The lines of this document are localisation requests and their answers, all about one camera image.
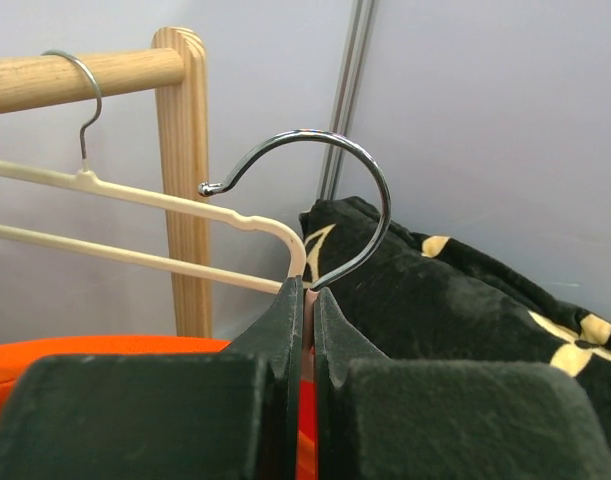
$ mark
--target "orange cloth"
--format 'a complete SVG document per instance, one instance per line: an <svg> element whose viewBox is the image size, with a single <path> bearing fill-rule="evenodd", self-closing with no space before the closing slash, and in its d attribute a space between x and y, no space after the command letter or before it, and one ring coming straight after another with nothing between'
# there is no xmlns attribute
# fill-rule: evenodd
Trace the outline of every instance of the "orange cloth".
<svg viewBox="0 0 611 480"><path fill-rule="evenodd" d="M37 359L53 354L143 354L143 353L213 353L229 342L207 338L158 335L107 335L64 337L0 345L0 409L9 396L16 379ZM301 382L298 435L299 480L315 478L315 446L313 438L313 389Z"/></svg>

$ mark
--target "metal hook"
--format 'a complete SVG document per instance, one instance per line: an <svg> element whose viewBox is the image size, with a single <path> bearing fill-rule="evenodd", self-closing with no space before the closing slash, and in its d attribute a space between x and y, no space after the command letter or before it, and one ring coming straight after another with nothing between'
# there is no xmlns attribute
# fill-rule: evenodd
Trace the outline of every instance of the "metal hook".
<svg viewBox="0 0 611 480"><path fill-rule="evenodd" d="M101 110L103 109L103 94L101 93L101 87L98 85L96 78L94 78L94 74L92 74L91 70L87 68L87 65L85 65L74 55L71 55L62 50L47 50L41 55L57 55L59 57L66 58L70 62L74 63L78 68L80 68L92 84L92 88L94 89L94 93L96 94L96 112L94 113L94 116L92 118L90 118L87 122L83 124L79 133L79 139L81 142L81 157L83 159L83 171L88 172L89 164L87 162L87 145L85 143L85 130L87 130L87 127L91 126L96 120L98 120L98 117L101 116Z"/></svg>
<svg viewBox="0 0 611 480"><path fill-rule="evenodd" d="M355 270L363 263L365 263L369 259L369 257L372 256L372 254L376 251L378 246L385 238L385 234L387 233L387 229L389 228L389 224L392 219L392 201L389 194L389 188L387 187L387 182L385 181L383 172L365 149L363 149L360 145L343 137L342 135L338 135L336 133L331 132L324 132L321 130L303 129L281 133L259 144L254 149L252 149L247 155L245 155L243 159L238 163L238 165L234 167L234 170L230 172L224 182L201 183L198 186L198 193L203 197L210 197L219 193L228 192L236 186L238 181L245 174L245 172L249 170L249 168L254 164L254 162L256 162L256 160L261 158L270 150L273 150L276 147L280 147L281 145L286 145L288 143L307 141L321 142L327 143L329 145L334 145L350 152L356 158L358 158L363 163L363 165L367 167L369 172L374 177L374 180L376 180L376 185L378 186L378 191L381 197L382 204L381 218L378 222L378 226L376 227L374 235L367 243L365 248L363 248L363 250L356 257L352 258L344 265L341 265L340 267L332 270L331 272L326 273L318 280L316 280L310 287L310 290L318 292L323 287L328 286L333 281L338 280L342 276L348 274L349 272Z"/></svg>

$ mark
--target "wooden post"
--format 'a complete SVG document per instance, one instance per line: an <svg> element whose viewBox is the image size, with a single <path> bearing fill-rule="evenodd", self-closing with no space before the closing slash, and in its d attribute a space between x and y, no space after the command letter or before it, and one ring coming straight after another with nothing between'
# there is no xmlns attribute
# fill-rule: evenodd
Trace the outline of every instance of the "wooden post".
<svg viewBox="0 0 611 480"><path fill-rule="evenodd" d="M173 27L156 32L152 46L176 50L185 68L182 83L156 90L163 189L168 195L204 202L197 188L209 173L205 50L191 30ZM167 212L167 238L171 258L209 265L207 219ZM177 334L211 337L211 282L172 274L172 288Z"/></svg>

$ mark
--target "black fabric with yellow pattern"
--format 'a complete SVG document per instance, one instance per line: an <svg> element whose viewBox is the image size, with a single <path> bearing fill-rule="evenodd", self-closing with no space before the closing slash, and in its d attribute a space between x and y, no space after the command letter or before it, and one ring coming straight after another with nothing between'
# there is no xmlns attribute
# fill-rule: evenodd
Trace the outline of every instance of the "black fabric with yellow pattern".
<svg viewBox="0 0 611 480"><path fill-rule="evenodd" d="M378 218L359 197L319 201L301 214L306 285L355 256ZM373 257L330 289L391 358L528 361L565 371L587 392L611 448L610 322L471 246L396 223Z"/></svg>

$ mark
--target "white hanger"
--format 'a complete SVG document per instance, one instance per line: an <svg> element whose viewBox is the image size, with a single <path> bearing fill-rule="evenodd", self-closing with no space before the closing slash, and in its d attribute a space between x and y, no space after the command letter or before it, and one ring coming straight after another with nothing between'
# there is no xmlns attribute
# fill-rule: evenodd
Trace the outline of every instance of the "white hanger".
<svg viewBox="0 0 611 480"><path fill-rule="evenodd" d="M283 223L260 216L246 217L227 208L216 207L193 200L187 200L162 193L150 192L147 190L140 190L137 188L117 185L100 180L93 171L89 170L87 165L84 136L85 129L100 116L102 97L98 84L87 67L76 57L60 51L49 51L46 53L60 55L76 63L83 71L85 71L97 93L96 114L89 122L83 125L80 132L83 169L76 175L69 175L42 168L33 168L11 162L0 161L0 177L75 190L78 192L91 193L93 195L99 195L102 197L163 208L173 212L185 213L197 217L207 218L209 220L227 223L238 230L256 230L266 232L278 237L289 249L291 260L288 276L293 277L296 275L302 275L306 262L305 248L296 232ZM254 277L251 275L230 272L204 265L197 265L180 260L149 255L146 253L134 252L132 250L101 245L98 243L85 242L68 237L50 235L33 230L14 228L6 225L0 225L0 238L57 248L60 250L68 250L71 252L83 253L96 257L109 258L124 263L132 263L144 267L166 270L172 273L205 278L207 280L214 280L229 285L236 285L267 293L276 293L281 287L280 282Z"/></svg>

